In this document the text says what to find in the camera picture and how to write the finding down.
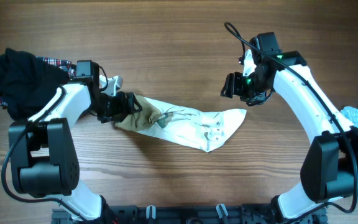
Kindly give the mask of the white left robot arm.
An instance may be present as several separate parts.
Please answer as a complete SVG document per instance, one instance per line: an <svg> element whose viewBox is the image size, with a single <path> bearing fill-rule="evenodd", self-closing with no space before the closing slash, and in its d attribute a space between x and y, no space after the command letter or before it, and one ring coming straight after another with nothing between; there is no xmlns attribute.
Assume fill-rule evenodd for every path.
<svg viewBox="0 0 358 224"><path fill-rule="evenodd" d="M9 127L10 148L1 182L11 198L24 203L56 202L75 223L118 223L103 196L80 180L80 165L70 128L89 111L101 123L123 121L142 111L132 92L122 92L122 79L101 82L103 68L79 60L76 75L57 88L37 114Z"/></svg>

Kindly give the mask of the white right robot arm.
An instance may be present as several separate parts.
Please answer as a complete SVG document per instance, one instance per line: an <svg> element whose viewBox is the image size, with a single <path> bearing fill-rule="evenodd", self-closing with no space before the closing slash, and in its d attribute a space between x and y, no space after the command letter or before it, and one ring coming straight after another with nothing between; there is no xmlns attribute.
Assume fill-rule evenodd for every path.
<svg viewBox="0 0 358 224"><path fill-rule="evenodd" d="M238 96L248 106L280 95L292 109L310 141L300 182L274 197L270 223L293 223L337 200L358 201L358 127L342 115L315 82L297 51L283 52L272 32L241 42L242 72L230 73L221 96Z"/></svg>

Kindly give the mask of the white baby bodysuit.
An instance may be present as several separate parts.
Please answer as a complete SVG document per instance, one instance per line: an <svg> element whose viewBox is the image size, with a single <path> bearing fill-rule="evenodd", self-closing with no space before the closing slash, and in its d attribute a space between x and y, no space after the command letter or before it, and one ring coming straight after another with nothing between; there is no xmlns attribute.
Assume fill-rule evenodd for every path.
<svg viewBox="0 0 358 224"><path fill-rule="evenodd" d="M247 114L244 109L202 112L140 95L136 99L142 111L114 123L115 127L204 152L223 146Z"/></svg>

